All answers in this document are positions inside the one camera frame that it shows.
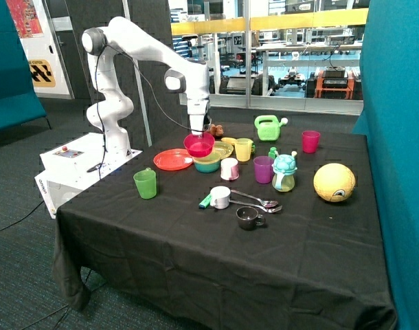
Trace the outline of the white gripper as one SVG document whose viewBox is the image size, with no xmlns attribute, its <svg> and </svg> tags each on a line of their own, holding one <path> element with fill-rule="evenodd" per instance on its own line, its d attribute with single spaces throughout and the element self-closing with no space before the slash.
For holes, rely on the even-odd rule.
<svg viewBox="0 0 419 330">
<path fill-rule="evenodd" d="M 188 99 L 187 108 L 192 135 L 200 135 L 208 130 L 212 123 L 212 119 L 208 115 L 209 99 Z"/>
</svg>

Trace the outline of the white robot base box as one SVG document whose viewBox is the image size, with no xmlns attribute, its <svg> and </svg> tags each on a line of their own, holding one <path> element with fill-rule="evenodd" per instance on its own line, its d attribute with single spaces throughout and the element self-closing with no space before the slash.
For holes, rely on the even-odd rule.
<svg viewBox="0 0 419 330">
<path fill-rule="evenodd" d="M 50 217 L 58 207 L 94 185 L 141 153 L 131 149 L 124 157 L 104 152 L 100 133 L 88 133 L 40 154 L 45 170 L 35 177 Z"/>
</svg>

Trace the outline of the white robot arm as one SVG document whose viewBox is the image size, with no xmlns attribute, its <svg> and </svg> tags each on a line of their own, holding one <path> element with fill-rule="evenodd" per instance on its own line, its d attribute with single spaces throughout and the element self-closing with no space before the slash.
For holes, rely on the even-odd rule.
<svg viewBox="0 0 419 330">
<path fill-rule="evenodd" d="M 113 59 L 122 54 L 132 61 L 157 61 L 169 66 L 164 75 L 166 87 L 173 93 L 185 93 L 191 134 L 188 153 L 205 157 L 212 152 L 214 138 L 206 133 L 210 123 L 209 72 L 204 60 L 185 59 L 174 50 L 145 33 L 124 17 L 113 18 L 106 27 L 85 30 L 82 44 L 88 54 L 88 64 L 94 88 L 105 99 L 90 106 L 87 118 L 105 135 L 105 150 L 109 156 L 125 157 L 131 147 L 128 133 L 119 120 L 133 112 L 133 102 L 118 84 Z"/>
</svg>

